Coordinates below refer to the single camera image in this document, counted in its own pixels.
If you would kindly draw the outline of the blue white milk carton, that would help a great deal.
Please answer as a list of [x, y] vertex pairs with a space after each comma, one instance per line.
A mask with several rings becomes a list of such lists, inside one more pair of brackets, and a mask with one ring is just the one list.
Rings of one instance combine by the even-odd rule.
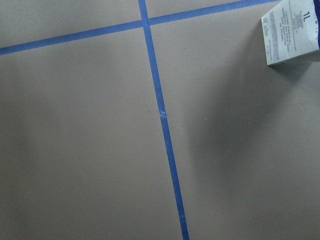
[[320, 2], [282, 0], [261, 17], [266, 64], [320, 53]]

